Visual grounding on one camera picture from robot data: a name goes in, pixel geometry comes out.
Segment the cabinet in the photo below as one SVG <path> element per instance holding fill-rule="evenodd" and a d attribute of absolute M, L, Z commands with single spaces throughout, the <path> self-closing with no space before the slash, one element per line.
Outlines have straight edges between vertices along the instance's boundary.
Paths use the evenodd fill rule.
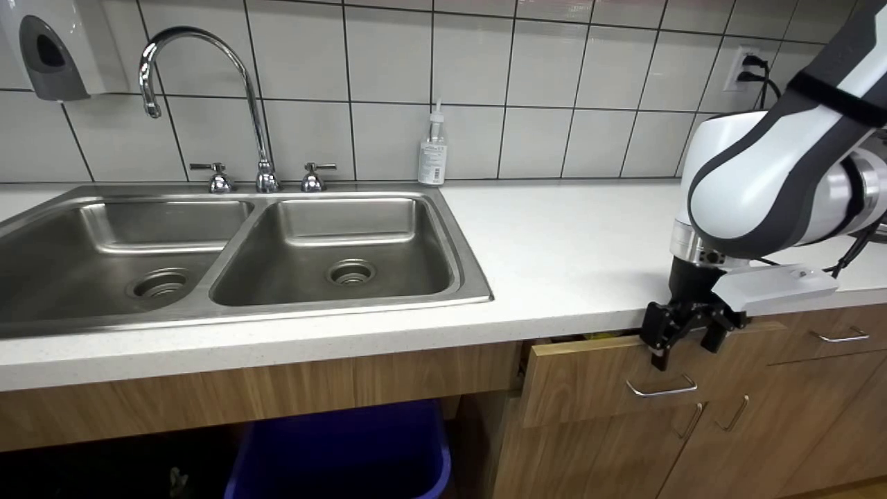
<path fill-rule="evenodd" d="M 718 355 L 679 343 L 536 343 L 525 390 L 481 405 L 486 487 L 522 499 L 769 499 L 884 476 L 887 308 L 755 321 Z"/>
<path fill-rule="evenodd" d="M 497 466 L 481 466 L 495 473 L 488 495 L 658 495 L 708 405 L 779 351 L 776 329 L 737 333 L 720 355 L 683 343 L 665 373 L 636 335 L 533 346 L 525 393 L 488 452 Z"/>

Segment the double sink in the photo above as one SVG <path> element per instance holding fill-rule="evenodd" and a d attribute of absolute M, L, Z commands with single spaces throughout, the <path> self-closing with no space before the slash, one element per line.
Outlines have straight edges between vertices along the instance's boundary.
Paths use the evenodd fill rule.
<path fill-rule="evenodd" d="M 76 188 L 0 224 L 0 339 L 486 300 L 435 188 Z"/>

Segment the sink basin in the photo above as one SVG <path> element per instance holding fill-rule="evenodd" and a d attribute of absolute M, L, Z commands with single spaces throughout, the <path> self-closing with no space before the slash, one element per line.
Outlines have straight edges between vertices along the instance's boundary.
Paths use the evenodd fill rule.
<path fill-rule="evenodd" d="M 0 239 L 0 321 L 156 310 L 186 296 L 248 202 L 73 202 Z"/>
<path fill-rule="evenodd" d="M 223 274 L 223 304 L 441 294 L 457 272 L 421 196 L 283 199 Z"/>
<path fill-rule="evenodd" d="M 486 300 L 435 188 L 79 188 L 0 224 L 0 339 Z"/>

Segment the drawer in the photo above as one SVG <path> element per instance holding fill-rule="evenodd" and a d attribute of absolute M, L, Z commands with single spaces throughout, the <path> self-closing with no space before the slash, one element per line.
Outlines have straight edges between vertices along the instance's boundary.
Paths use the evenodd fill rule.
<path fill-rule="evenodd" d="M 783 325 L 765 321 L 727 339 L 718 355 L 684 339 L 669 372 L 648 364 L 639 335 L 536 343 L 529 350 L 522 423 L 568 423 L 586 418 L 669 409 L 730 396 L 745 372 L 772 361 Z"/>
<path fill-rule="evenodd" d="M 887 308 L 842 308 L 783 315 L 788 339 L 779 361 L 812 361 L 887 350 Z"/>

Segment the white countertop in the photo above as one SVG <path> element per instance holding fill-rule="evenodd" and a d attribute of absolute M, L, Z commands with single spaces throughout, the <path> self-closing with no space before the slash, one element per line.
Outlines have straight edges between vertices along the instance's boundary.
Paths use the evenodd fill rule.
<path fill-rule="evenodd" d="M 3 188 L 0 215 L 57 193 L 61 188 Z M 447 185 L 443 196 L 495 303 L 0 340 L 0 390 L 630 329 L 647 303 L 669 300 L 676 182 L 474 182 Z M 849 244 L 834 239 L 775 258 L 818 268 Z M 761 312 L 874 303 L 887 303 L 887 244 L 872 244 L 838 294 Z"/>

